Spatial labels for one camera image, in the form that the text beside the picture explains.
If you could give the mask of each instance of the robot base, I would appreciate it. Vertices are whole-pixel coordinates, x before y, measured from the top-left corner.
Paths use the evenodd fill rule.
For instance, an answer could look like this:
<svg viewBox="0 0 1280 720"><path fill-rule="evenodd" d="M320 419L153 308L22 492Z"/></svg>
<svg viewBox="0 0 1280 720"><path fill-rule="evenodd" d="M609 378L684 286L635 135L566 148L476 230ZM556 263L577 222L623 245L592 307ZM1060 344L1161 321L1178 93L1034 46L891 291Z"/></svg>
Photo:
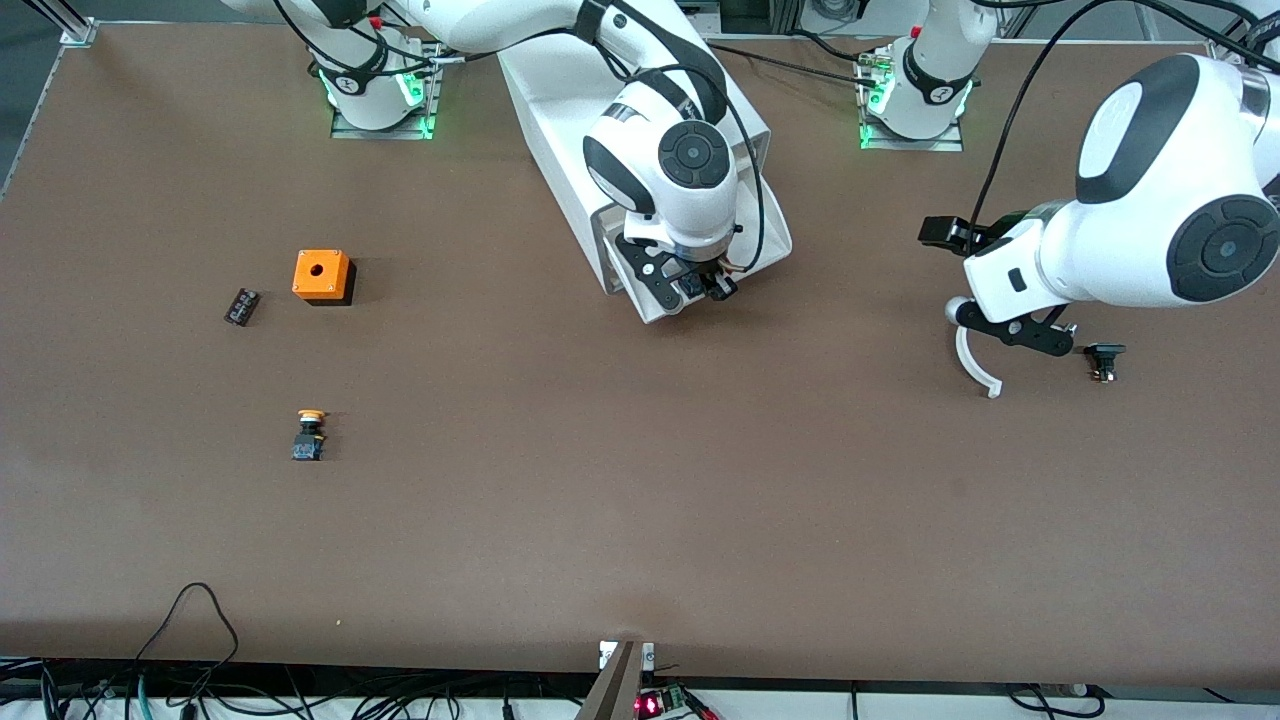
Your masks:
<svg viewBox="0 0 1280 720"><path fill-rule="evenodd" d="M444 49L439 42L422 42L416 37L411 37L408 41L412 53L422 54L428 58L439 56ZM333 109L333 126L330 126L329 136L347 140L431 140L435 137L435 115L440 111L440 81L444 76L444 68L445 65L436 65L430 74L421 79L412 76L401 76L397 78L401 90L404 92L404 99L411 102L419 102L419 105L404 115L403 120L387 129L367 131L357 128L342 117L342 113L338 111L334 101L330 99L329 106Z"/></svg>
<svg viewBox="0 0 1280 720"><path fill-rule="evenodd" d="M964 114L964 100L960 100L960 109L942 135L928 140L914 140L902 137L891 131L879 117L870 111L870 106L881 104L883 109L884 99L892 92L896 82L892 68L902 63L901 41L886 47L878 47L867 53L863 61L854 64L854 77L867 78L876 82L876 87L858 86L858 131L859 147L863 150L928 150L941 152L960 152L964 143L960 137L960 115Z"/></svg>
<svg viewBox="0 0 1280 720"><path fill-rule="evenodd" d="M645 323L668 314L650 295L623 260L612 240L622 232L626 211L604 195L582 160L582 137L595 119L613 102L622 83L609 74L594 47L572 36L548 36L503 50L498 59L511 90L511 99L520 118L529 150L547 178L564 219L568 220L600 287L609 295L626 291ZM762 172L769 146L769 129L728 78L728 94L742 115ZM755 178L746 145L731 115L719 128L732 143L737 160L737 218L744 231L730 246L730 260L746 264L755 252L759 238ZM778 201L762 178L764 191L764 249L753 274L791 254L791 232ZM742 275L735 274L735 279ZM750 292L745 286L744 292ZM694 302L687 300L681 306Z"/></svg>

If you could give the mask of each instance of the black connector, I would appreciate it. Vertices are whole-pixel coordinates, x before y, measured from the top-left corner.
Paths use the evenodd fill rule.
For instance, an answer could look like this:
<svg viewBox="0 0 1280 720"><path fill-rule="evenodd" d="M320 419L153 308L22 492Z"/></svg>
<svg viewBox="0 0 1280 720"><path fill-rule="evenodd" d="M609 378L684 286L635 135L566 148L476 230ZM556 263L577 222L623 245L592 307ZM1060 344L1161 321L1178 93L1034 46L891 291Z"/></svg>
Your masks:
<svg viewBox="0 0 1280 720"><path fill-rule="evenodd" d="M227 309L227 315L223 318L228 323L243 328L248 324L248 319L253 316L253 309L257 307L257 301L262 299L261 292L255 292L252 290L241 288L232 306Z"/></svg>
<svg viewBox="0 0 1280 720"><path fill-rule="evenodd" d="M1093 370L1089 375L1100 383L1116 382L1116 355L1126 350L1119 342L1096 342L1083 350L1093 361Z"/></svg>

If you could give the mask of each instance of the mounting plate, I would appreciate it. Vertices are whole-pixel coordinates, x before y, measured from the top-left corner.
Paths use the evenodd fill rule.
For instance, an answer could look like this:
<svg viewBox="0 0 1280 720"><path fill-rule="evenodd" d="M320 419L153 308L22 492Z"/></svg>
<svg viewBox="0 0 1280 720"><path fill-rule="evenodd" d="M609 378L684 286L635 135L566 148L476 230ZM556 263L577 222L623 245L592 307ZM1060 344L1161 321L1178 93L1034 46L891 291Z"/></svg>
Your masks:
<svg viewBox="0 0 1280 720"><path fill-rule="evenodd" d="M93 41L97 40L97 20L93 18L84 18L84 24L86 31L83 40L63 31L63 36L58 40L58 42L65 45L67 47L88 47L90 45L93 45Z"/></svg>
<svg viewBox="0 0 1280 720"><path fill-rule="evenodd" d="M609 657L613 656L613 651L617 648L618 641L600 641L600 670L604 670L604 665L608 664ZM640 651L644 652L644 665L640 669L645 673L653 673L653 643L641 643Z"/></svg>
<svg viewBox="0 0 1280 720"><path fill-rule="evenodd" d="M443 49L444 45L439 42L422 42L421 54L428 58L438 58ZM435 137L435 115L440 111L440 81L444 67L435 65L426 77L417 81L421 83L422 104L404 115L404 119L396 127L380 131L361 129L348 123L337 109L333 109L333 126L329 136L343 140L431 140ZM406 92L415 90L412 86L406 87Z"/></svg>
<svg viewBox="0 0 1280 720"><path fill-rule="evenodd" d="M879 82L876 69L854 63L854 77ZM870 95L876 88L858 86L858 141L863 150L925 150L933 152L960 152L964 142L960 137L960 120L952 120L946 132L932 140L910 140L888 129L884 123L867 110Z"/></svg>

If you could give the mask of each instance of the electrical component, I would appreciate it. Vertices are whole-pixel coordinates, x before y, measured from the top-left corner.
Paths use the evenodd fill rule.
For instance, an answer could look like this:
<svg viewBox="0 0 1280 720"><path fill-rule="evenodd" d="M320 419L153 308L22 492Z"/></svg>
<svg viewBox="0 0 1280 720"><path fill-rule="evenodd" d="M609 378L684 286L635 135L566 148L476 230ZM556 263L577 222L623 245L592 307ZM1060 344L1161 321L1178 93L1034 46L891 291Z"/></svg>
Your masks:
<svg viewBox="0 0 1280 720"><path fill-rule="evenodd" d="M320 432L324 410L298 410L298 434L293 438L293 459L320 460L324 452L324 434Z"/></svg>
<svg viewBox="0 0 1280 720"><path fill-rule="evenodd" d="M677 684L646 691L636 698L636 720L650 720L685 705L685 692Z"/></svg>
<svg viewBox="0 0 1280 720"><path fill-rule="evenodd" d="M302 250L293 268L293 295L311 305L351 305L356 264L342 250Z"/></svg>
<svg viewBox="0 0 1280 720"><path fill-rule="evenodd" d="M248 319L253 316L253 309L257 307L257 301L261 300L262 293L241 288L239 293L236 296L236 301L227 310L227 315L223 318L228 323L238 327L244 327L248 324Z"/></svg>
<svg viewBox="0 0 1280 720"><path fill-rule="evenodd" d="M1083 350L1084 355L1093 361L1093 372L1089 373L1100 383L1116 382L1116 355L1126 348L1115 342L1096 342Z"/></svg>

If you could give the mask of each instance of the orange box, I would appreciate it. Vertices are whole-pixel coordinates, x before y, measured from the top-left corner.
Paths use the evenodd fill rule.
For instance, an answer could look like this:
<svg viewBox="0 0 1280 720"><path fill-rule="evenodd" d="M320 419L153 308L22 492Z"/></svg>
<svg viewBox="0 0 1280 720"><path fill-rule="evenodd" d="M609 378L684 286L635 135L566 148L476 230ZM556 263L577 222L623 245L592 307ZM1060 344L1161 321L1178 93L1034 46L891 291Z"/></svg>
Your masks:
<svg viewBox="0 0 1280 720"><path fill-rule="evenodd" d="M351 305L356 264L342 250L303 250L293 269L293 295L311 305Z"/></svg>

